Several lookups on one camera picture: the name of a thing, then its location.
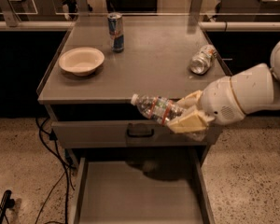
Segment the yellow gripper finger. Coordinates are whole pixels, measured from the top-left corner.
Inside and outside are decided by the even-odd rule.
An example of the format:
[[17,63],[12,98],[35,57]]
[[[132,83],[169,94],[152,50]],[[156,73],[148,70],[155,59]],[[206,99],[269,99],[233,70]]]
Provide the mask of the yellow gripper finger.
[[203,94],[202,91],[192,92],[191,94],[187,95],[186,97],[178,100],[177,104],[183,108],[190,108],[199,103],[202,94]]
[[174,133],[195,133],[205,131],[214,119],[201,110],[194,110],[169,121],[167,127]]

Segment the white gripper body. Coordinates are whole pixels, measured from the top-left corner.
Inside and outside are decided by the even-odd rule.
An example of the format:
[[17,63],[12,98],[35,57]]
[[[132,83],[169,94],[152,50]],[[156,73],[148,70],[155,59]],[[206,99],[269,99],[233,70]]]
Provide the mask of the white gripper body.
[[230,77],[222,77],[210,83],[203,90],[200,104],[203,111],[212,116],[218,125],[232,124],[245,117],[231,88]]

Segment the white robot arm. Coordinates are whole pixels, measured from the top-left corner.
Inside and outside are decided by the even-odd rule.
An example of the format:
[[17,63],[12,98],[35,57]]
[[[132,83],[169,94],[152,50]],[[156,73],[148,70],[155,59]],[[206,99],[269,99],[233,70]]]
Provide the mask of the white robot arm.
[[204,90],[195,91],[178,101],[186,109],[169,121],[174,133],[205,131],[209,125],[227,125],[261,110],[280,110],[280,41],[270,62],[260,63],[239,74],[224,76]]

